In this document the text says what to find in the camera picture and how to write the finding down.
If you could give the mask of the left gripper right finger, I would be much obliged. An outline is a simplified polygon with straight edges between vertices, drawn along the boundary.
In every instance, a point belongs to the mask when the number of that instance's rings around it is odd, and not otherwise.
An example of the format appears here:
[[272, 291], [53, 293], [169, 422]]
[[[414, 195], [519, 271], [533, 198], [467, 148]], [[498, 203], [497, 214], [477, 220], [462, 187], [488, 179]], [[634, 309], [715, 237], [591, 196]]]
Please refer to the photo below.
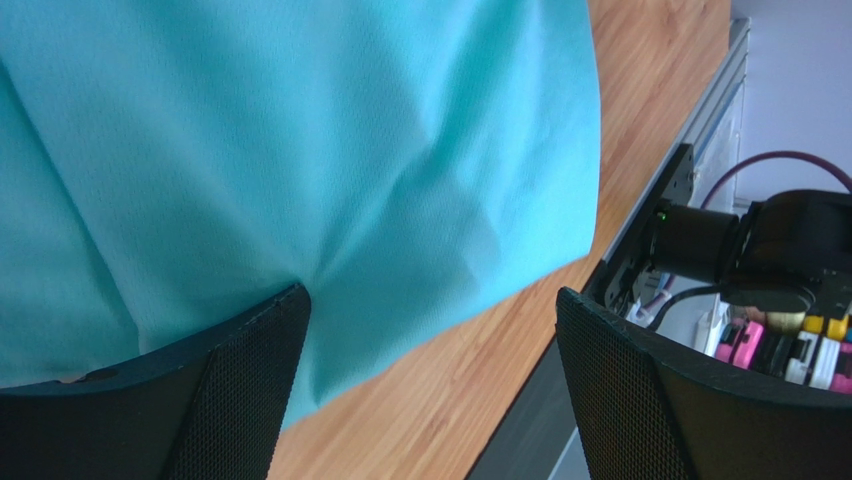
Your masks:
[[556, 340], [594, 479], [847, 479], [851, 399], [742, 370], [569, 288]]

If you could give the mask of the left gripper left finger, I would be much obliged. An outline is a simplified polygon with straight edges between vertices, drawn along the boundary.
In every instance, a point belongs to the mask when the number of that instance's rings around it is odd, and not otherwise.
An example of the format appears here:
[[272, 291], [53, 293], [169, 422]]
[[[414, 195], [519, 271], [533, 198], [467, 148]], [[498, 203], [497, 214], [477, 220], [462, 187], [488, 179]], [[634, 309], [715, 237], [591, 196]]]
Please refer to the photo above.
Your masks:
[[295, 284], [70, 383], [1, 392], [5, 479], [263, 479], [311, 314]]

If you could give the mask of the teal green t shirt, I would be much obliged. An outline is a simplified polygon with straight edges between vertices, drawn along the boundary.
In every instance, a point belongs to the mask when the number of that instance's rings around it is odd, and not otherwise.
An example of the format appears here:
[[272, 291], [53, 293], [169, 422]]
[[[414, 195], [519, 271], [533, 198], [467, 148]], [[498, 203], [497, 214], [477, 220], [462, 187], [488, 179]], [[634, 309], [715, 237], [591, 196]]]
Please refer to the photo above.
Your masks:
[[585, 256], [600, 148], [584, 1], [5, 1], [1, 383], [301, 283], [292, 425]]

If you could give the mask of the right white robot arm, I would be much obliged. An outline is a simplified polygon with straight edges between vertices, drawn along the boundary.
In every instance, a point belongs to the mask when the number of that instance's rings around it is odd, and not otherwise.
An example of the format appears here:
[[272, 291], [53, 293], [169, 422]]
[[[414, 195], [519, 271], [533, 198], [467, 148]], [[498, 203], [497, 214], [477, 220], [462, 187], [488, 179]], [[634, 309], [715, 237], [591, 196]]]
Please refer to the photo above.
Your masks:
[[647, 238], [652, 269], [699, 284], [666, 300], [652, 331], [676, 303], [702, 295], [836, 319], [851, 307], [850, 194], [786, 191], [752, 203], [743, 216], [664, 204]]

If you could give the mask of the background storage shelf clutter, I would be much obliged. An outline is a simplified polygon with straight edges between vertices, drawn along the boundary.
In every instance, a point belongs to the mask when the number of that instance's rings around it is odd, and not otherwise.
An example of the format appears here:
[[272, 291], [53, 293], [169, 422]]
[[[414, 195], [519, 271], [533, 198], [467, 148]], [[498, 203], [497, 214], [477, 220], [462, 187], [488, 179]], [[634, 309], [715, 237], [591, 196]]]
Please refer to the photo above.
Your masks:
[[851, 315], [720, 306], [697, 322], [694, 349], [788, 383], [851, 393]]

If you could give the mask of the aluminium frame rail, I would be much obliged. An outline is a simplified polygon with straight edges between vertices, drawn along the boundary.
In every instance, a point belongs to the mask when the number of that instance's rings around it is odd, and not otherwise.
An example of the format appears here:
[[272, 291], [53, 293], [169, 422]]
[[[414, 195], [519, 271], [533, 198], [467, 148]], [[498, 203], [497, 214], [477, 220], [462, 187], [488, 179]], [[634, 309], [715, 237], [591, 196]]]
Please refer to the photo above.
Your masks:
[[674, 147], [692, 146], [692, 168], [708, 149], [712, 135], [745, 80], [751, 24], [750, 18], [730, 22], [728, 53], [678, 134]]

